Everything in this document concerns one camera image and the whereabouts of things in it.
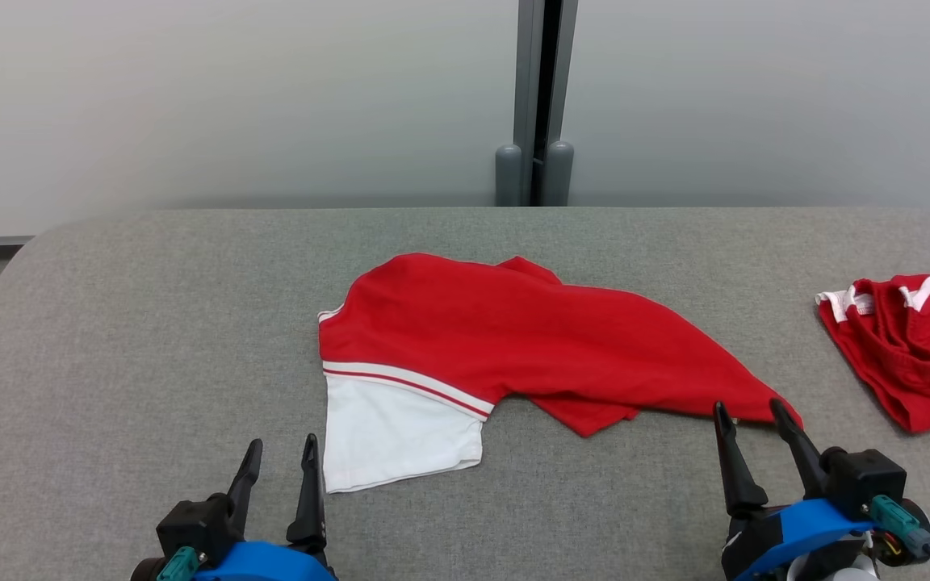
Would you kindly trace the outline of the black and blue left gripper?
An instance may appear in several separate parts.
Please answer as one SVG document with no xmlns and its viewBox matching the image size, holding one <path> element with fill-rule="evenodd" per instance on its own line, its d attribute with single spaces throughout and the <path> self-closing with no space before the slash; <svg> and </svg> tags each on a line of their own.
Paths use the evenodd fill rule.
<svg viewBox="0 0 930 581">
<path fill-rule="evenodd" d="M 137 563 L 130 581 L 337 581 L 326 562 L 320 444 L 306 437 L 300 493 L 287 544 L 247 541 L 244 525 L 261 472 L 262 439 L 253 439 L 226 494 L 183 500 L 156 527 L 163 555 Z"/>
</svg>

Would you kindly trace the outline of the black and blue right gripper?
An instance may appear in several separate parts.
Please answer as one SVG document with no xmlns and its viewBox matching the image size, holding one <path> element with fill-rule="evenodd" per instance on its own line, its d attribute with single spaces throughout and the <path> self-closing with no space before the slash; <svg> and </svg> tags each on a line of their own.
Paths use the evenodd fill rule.
<svg viewBox="0 0 930 581">
<path fill-rule="evenodd" d="M 785 401 L 771 399 L 804 496 L 770 507 L 754 482 L 723 402 L 714 428 L 724 503 L 731 516 L 721 566 L 726 581 L 874 581 L 878 566 L 922 562 L 922 512 L 904 496 L 907 472 L 875 449 L 821 454 Z"/>
</svg>

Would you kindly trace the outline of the red shorts with white waistband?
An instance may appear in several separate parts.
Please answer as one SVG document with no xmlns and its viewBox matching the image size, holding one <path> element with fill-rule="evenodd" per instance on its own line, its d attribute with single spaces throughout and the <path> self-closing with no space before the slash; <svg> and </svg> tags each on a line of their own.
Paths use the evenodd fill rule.
<svg viewBox="0 0 930 581">
<path fill-rule="evenodd" d="M 930 433 L 930 274 L 856 280 L 817 312 L 857 377 L 911 434 Z"/>
</svg>

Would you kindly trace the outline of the red shirt with white sleeves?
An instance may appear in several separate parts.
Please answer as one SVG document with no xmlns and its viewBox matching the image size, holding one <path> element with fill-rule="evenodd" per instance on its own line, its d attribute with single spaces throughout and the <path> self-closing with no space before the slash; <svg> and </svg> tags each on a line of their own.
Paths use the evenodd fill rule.
<svg viewBox="0 0 930 581">
<path fill-rule="evenodd" d="M 777 398 L 679 313 L 562 282 L 535 262 L 399 255 L 318 313 L 328 493 L 477 466 L 499 402 L 523 397 L 580 437 L 641 411 L 770 423 Z"/>
</svg>

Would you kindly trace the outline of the grey partition post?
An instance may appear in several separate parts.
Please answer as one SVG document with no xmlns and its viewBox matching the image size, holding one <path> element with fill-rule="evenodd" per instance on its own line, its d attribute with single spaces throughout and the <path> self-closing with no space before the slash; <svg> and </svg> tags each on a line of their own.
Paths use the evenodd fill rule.
<svg viewBox="0 0 930 581">
<path fill-rule="evenodd" d="M 513 142 L 495 154 L 498 207 L 565 207 L 575 147 L 562 137 L 579 0 L 517 0 Z"/>
</svg>

